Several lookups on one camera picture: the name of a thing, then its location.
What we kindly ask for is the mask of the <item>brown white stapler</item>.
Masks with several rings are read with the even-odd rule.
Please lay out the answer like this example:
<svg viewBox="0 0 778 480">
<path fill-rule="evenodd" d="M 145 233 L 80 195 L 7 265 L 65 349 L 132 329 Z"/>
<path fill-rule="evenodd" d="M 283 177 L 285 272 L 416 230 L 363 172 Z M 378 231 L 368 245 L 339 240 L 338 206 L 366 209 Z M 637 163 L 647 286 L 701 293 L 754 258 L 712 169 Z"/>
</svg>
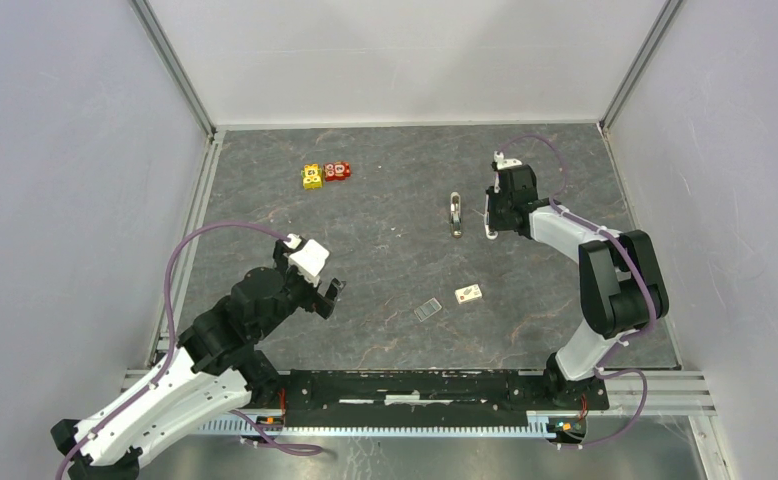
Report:
<svg viewBox="0 0 778 480">
<path fill-rule="evenodd" d="M 450 194 L 449 225 L 455 239 L 462 237 L 462 200 L 458 192 Z"/>
</svg>

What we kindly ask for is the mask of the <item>white staple box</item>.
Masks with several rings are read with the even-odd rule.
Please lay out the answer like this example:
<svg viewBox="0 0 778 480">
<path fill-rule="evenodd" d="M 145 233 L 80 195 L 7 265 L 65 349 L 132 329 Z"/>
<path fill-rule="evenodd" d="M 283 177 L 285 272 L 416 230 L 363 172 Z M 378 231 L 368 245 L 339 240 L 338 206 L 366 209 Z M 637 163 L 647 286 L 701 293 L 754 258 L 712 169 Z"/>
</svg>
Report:
<svg viewBox="0 0 778 480">
<path fill-rule="evenodd" d="M 479 284 L 472 284 L 459 288 L 454 292 L 454 294 L 457 303 L 460 305 L 480 300 L 483 297 Z"/>
</svg>

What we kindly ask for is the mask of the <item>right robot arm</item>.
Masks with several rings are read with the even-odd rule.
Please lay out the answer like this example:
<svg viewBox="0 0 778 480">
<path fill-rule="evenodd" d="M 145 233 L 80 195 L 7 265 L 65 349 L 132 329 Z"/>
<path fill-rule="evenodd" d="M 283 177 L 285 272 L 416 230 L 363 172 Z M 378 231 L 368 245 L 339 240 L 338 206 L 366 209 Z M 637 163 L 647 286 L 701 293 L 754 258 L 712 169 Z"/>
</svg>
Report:
<svg viewBox="0 0 778 480">
<path fill-rule="evenodd" d="M 567 408 L 583 393 L 611 350 L 652 327 L 669 311 L 669 298 L 650 236 L 620 232 L 571 213 L 537 191 L 532 168 L 516 159 L 492 163 L 484 225 L 494 239 L 514 232 L 547 245 L 576 263 L 582 323 L 548 360 L 545 400 Z"/>
</svg>

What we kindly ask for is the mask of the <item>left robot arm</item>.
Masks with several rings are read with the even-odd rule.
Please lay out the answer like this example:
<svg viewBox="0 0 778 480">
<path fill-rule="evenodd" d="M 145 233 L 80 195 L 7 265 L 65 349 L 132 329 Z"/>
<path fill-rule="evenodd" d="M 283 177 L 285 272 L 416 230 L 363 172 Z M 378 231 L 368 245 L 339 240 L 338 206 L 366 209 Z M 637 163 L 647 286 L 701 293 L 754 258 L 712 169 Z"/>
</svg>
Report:
<svg viewBox="0 0 778 480">
<path fill-rule="evenodd" d="M 112 404 L 51 429 L 59 479 L 135 479 L 178 439 L 229 410 L 279 400 L 285 383 L 258 349 L 297 310 L 327 319 L 345 284 L 326 292 L 296 268 L 257 267 L 195 318 L 175 348 Z"/>
</svg>

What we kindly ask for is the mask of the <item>grey staple tray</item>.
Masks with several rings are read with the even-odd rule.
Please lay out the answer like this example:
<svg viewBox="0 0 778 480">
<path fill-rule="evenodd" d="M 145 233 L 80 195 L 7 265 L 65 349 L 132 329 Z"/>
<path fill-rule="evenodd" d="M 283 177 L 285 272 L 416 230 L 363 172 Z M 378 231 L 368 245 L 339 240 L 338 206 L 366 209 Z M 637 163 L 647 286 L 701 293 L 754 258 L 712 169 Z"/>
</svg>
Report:
<svg viewBox="0 0 778 480">
<path fill-rule="evenodd" d="M 414 315 L 419 322 L 424 322 L 442 310 L 441 303 L 436 298 L 431 298 L 414 309 Z"/>
</svg>

